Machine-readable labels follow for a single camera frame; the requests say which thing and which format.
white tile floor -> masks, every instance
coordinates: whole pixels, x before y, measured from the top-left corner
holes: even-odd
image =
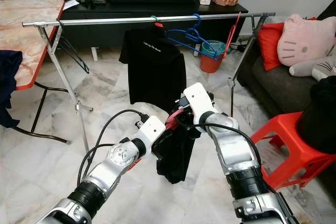
[[[223,61],[214,74],[199,68],[199,58],[183,50],[187,84],[201,82],[215,94],[219,110],[229,112],[227,77],[239,57],[234,52]],[[119,49],[101,49],[100,58],[93,62],[91,51],[81,51],[90,74],[74,61],[60,55],[60,61],[71,85],[82,103],[94,107],[83,111],[90,147],[93,147],[102,126],[116,112],[136,108],[157,115],[162,121],[166,112],[146,104],[129,104],[127,66],[118,62]],[[46,61],[38,81],[51,87],[63,83],[51,62]],[[43,91],[33,87],[12,95],[11,115],[20,119],[20,127],[29,129]],[[235,89],[234,117],[240,128],[252,134],[268,117],[258,101],[238,84]],[[68,94],[49,92],[37,132],[52,133],[72,141],[66,145],[53,140],[33,138],[0,127],[0,224],[34,223],[76,186],[77,172],[85,151],[78,120]],[[136,132],[138,118],[125,114],[105,131],[101,143],[116,143]],[[279,150],[271,153],[281,154]],[[106,150],[98,150],[96,162]],[[273,156],[266,155],[265,162]],[[332,200],[317,180],[306,188],[281,189],[300,223],[336,223]],[[103,205],[93,223],[239,223],[232,206],[232,196],[215,153],[211,139],[202,135],[195,142],[185,182],[171,185],[156,174],[154,157],[142,160],[127,172],[110,199]]]

clothes rack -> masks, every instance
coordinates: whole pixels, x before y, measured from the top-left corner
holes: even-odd
[[[253,14],[241,14],[241,18],[251,18],[251,25],[253,33],[247,43],[247,46],[243,52],[243,55],[241,56],[237,67],[235,68],[234,72],[232,73],[231,77],[228,78],[227,82],[230,87],[230,97],[231,97],[231,113],[230,115],[233,116],[233,98],[234,98],[234,87],[236,85],[235,80],[237,78],[239,69],[245,60],[247,54],[252,48],[252,45],[254,41],[257,38],[257,35],[261,29],[261,26],[264,24],[265,20],[269,16],[275,16],[275,13],[253,13]],[[202,20],[207,19],[230,19],[230,18],[237,18],[238,14],[216,14],[216,15],[200,15]],[[260,18],[257,25],[255,25],[255,18]],[[81,117],[80,109],[82,107],[81,103],[77,100],[76,95],[62,69],[62,67],[59,64],[59,61],[55,55],[55,50],[57,48],[62,27],[63,26],[79,26],[79,25],[107,25],[107,24],[127,24],[127,23],[150,23],[150,22],[174,22],[174,21],[188,21],[188,20],[198,20],[198,17],[196,16],[170,16],[170,17],[146,17],[146,18],[107,18],[107,19],[77,19],[77,20],[54,20],[54,21],[36,21],[31,23],[22,23],[23,27],[36,27],[42,36],[42,38],[45,40],[47,44],[47,50],[48,53],[54,62],[57,71],[59,72],[67,90],[69,91],[69,95],[73,102],[75,103],[75,110],[76,113],[79,115],[81,120],[81,129],[83,138],[86,140],[86,133],[84,128],[83,119]],[[46,30],[45,28],[48,26],[60,26],[55,38],[54,43],[51,43],[51,41],[48,39],[48,36],[46,36]]]

gray plush toy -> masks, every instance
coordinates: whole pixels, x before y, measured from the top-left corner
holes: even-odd
[[[298,77],[313,76],[317,81],[336,76],[336,55],[296,63],[289,68],[289,73]]]

red plastic stool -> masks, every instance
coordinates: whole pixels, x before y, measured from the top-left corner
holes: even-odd
[[[289,157],[271,174],[268,175],[265,169],[261,168],[265,181],[274,189],[293,184],[304,187],[336,160],[335,154],[316,151],[300,138],[295,125],[301,114],[302,112],[278,115],[251,137],[254,143],[271,138],[270,143],[279,147],[286,145],[289,150]],[[299,179],[288,181],[303,168],[306,172]]]

pink pillow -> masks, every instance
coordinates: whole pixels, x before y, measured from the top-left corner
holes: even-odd
[[[322,21],[305,20],[293,14],[283,27],[278,43],[278,56],[282,64],[290,67],[298,62],[328,55],[335,44],[336,17]]]

